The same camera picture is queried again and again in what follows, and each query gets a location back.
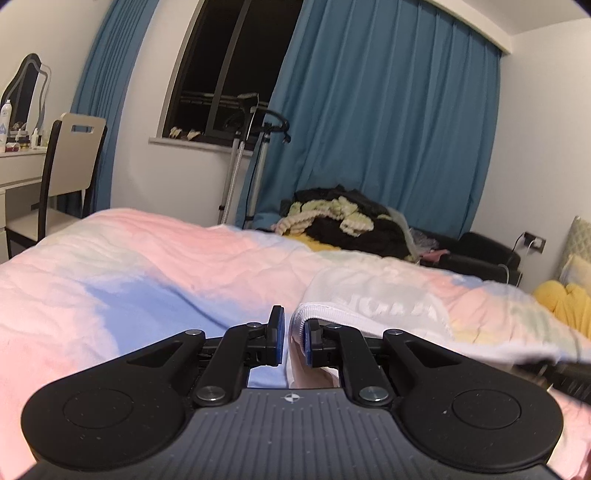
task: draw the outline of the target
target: handle cutout in chair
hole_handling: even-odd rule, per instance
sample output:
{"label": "handle cutout in chair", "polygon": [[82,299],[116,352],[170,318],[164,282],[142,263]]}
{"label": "handle cutout in chair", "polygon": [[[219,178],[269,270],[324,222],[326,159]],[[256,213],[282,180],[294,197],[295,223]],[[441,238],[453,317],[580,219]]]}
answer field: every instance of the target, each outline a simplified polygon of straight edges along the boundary
{"label": "handle cutout in chair", "polygon": [[72,131],[78,134],[91,134],[94,130],[90,125],[72,125]]}

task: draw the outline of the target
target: window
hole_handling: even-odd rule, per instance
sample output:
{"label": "window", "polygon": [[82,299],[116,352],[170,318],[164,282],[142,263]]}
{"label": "window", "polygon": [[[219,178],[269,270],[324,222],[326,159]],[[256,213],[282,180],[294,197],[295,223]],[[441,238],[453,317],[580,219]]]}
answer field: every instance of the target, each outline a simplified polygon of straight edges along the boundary
{"label": "window", "polygon": [[[256,92],[267,106],[303,0],[205,0],[181,61],[163,137],[173,128],[197,141],[232,145],[223,129],[235,99]],[[263,114],[255,116],[261,125]],[[251,136],[252,148],[256,138]]]}

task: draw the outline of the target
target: white chair back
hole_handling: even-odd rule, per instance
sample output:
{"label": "white chair back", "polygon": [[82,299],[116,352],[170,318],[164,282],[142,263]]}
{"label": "white chair back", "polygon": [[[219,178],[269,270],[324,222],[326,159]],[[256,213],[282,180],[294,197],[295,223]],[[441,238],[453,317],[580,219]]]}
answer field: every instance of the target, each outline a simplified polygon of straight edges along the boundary
{"label": "white chair back", "polygon": [[89,188],[106,125],[104,118],[77,113],[64,113],[60,120],[51,165],[50,197]]}

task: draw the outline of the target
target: white towel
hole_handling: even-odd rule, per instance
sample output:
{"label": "white towel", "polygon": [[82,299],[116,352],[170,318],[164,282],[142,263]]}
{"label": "white towel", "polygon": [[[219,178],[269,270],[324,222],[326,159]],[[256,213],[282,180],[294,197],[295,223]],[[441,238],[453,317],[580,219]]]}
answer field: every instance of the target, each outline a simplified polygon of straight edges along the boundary
{"label": "white towel", "polygon": [[316,318],[348,325],[364,336],[382,338],[397,328],[482,362],[515,365],[540,359],[558,361],[564,352],[550,343],[526,344],[512,340],[497,345],[455,341],[446,308],[434,295],[410,285],[384,282],[347,268],[329,268],[316,275],[290,323],[288,382],[292,388],[338,385],[335,369],[311,369],[303,354],[304,324]]}

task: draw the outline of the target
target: pastel tie-dye blanket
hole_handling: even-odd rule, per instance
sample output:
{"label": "pastel tie-dye blanket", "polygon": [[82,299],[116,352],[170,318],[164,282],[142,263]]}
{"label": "pastel tie-dye blanket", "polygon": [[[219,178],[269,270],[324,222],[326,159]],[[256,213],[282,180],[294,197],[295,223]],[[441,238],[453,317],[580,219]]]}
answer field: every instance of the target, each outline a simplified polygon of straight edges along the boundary
{"label": "pastel tie-dye blanket", "polygon": [[[312,279],[335,266],[428,291],[461,342],[552,343],[574,357],[591,346],[512,287],[372,255],[313,253],[271,234],[100,212],[0,266],[0,478],[34,462],[20,412],[44,384],[189,328],[211,337],[266,322],[275,304],[289,318]],[[250,386],[286,387],[286,363],[254,369]],[[572,478],[586,469],[591,408],[558,400],[566,426],[551,466]]]}

